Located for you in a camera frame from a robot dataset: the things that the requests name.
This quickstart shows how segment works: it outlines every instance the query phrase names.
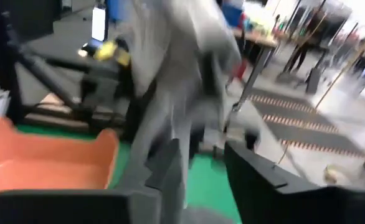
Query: orange bin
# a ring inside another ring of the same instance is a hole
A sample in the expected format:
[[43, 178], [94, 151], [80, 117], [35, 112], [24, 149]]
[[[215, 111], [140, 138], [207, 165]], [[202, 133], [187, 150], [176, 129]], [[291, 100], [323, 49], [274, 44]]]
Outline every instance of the orange bin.
[[105, 189], [114, 172], [118, 140], [110, 129], [94, 141], [19, 133], [0, 118], [0, 191]]

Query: black-and-orange striped floor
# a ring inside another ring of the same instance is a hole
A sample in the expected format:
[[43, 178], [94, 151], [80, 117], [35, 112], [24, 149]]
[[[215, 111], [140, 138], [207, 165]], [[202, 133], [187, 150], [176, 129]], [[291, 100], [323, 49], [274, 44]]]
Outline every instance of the black-and-orange striped floor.
[[250, 99], [285, 146], [353, 157], [364, 153], [306, 100], [254, 89]]

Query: green floor mat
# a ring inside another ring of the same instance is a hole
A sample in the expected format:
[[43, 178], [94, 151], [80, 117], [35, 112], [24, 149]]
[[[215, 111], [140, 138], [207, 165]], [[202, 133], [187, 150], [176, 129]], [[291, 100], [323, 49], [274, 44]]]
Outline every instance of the green floor mat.
[[[58, 129], [39, 128], [33, 126], [18, 126], [24, 133], [44, 134], [74, 139], [94, 139], [94, 136], [72, 134]], [[130, 153], [130, 146], [120, 144], [119, 155], [116, 162], [116, 172], [110, 187], [114, 187], [125, 168]], [[227, 218], [240, 222], [239, 213], [234, 197], [229, 187], [227, 171], [221, 163], [216, 163], [211, 157], [196, 156], [189, 170], [187, 201], [192, 206], [205, 207], [216, 211]]]

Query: black metal frame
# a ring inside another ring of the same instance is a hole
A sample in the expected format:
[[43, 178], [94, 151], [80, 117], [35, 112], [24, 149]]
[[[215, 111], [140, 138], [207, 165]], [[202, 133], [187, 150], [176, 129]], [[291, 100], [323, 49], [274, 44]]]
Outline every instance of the black metal frame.
[[[68, 131], [78, 131], [85, 133], [96, 133], [97, 131], [106, 127], [120, 127], [123, 123], [113, 121], [119, 116], [115, 113], [101, 113], [102, 116], [109, 117], [109, 119], [95, 119], [93, 118], [93, 110], [87, 108], [80, 103], [75, 103], [72, 97], [52, 81], [47, 72], [40, 68], [37, 64], [37, 59], [32, 52], [24, 48], [17, 40], [11, 23], [9, 22], [9, 14], [7, 12], [0, 12], [0, 89], [9, 91], [11, 98], [7, 117], [14, 124], [38, 124], [50, 127], [57, 127], [66, 129]], [[50, 92], [57, 96], [64, 102], [64, 105], [71, 109], [70, 113], [61, 111], [48, 110], [37, 107], [37, 105], [24, 105], [21, 98], [21, 89], [17, 78], [15, 69], [16, 62], [21, 63], [32, 75], [40, 81]], [[47, 62], [53, 62], [56, 66], [67, 67], [83, 72], [87, 72], [92, 68], [90, 64], [81, 64], [75, 62], [68, 62], [65, 60], [57, 60], [50, 58]], [[28, 118], [28, 114], [44, 115], [46, 117], [66, 119], [69, 121], [84, 122], [84, 128], [76, 127], [74, 125], [55, 123], [47, 119]]]

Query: gray floor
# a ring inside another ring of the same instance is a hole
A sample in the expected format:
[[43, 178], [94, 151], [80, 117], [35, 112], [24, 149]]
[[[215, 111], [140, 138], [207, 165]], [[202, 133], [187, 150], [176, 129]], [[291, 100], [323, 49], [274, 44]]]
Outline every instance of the gray floor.
[[[74, 1], [73, 3], [75, 4], [75, 2], [79, 4], [77, 9], [83, 9], [92, 3], [89, 0]], [[91, 26], [89, 19], [83, 22], [82, 18], [90, 18], [90, 13], [91, 10], [85, 10], [55, 22], [53, 35], [35, 40], [30, 45], [38, 52], [81, 60], [76, 52], [89, 39]], [[292, 86], [275, 83], [276, 76], [282, 70], [292, 51], [292, 46], [288, 45], [284, 47], [262, 72], [261, 76], [259, 76], [255, 87], [283, 95], [305, 98], [311, 103], [317, 104], [320, 96], [326, 90], [326, 84], [338, 74], [339, 70], [328, 70], [326, 72], [328, 81], [320, 84], [318, 94], [315, 96], [306, 96], [303, 87], [294, 90]], [[298, 74], [305, 76], [310, 68], [315, 65], [318, 57], [319, 55], [309, 54]], [[49, 93], [21, 66], [17, 66], [17, 71], [25, 102], [38, 103]], [[67, 89], [71, 96], [78, 95], [78, 81], [81, 77], [82, 74], [70, 70], [58, 71], [58, 73], [52, 75], [52, 78]], [[365, 133], [365, 100], [358, 97], [359, 90], [357, 85], [355, 78], [350, 75], [344, 75], [325, 98], [320, 106], [320, 111], [342, 130], [342, 134], [352, 139], [358, 146], [365, 150], [365, 137], [363, 136]], [[228, 100], [230, 105], [237, 100], [241, 91], [241, 87], [237, 83], [233, 83], [231, 88], [232, 96]], [[255, 122], [261, 129], [262, 139], [257, 152], [272, 161], [279, 161], [284, 149], [277, 143], [277, 140], [262, 121], [261, 116], [251, 102], [248, 101], [244, 104], [240, 112], [240, 119], [242, 122]], [[324, 185], [323, 170], [328, 164], [336, 164], [355, 173], [358, 171], [362, 162], [363, 159], [290, 147], [287, 156], [281, 161], [280, 166], [314, 183]], [[342, 184], [353, 184], [353, 181], [342, 182]]]

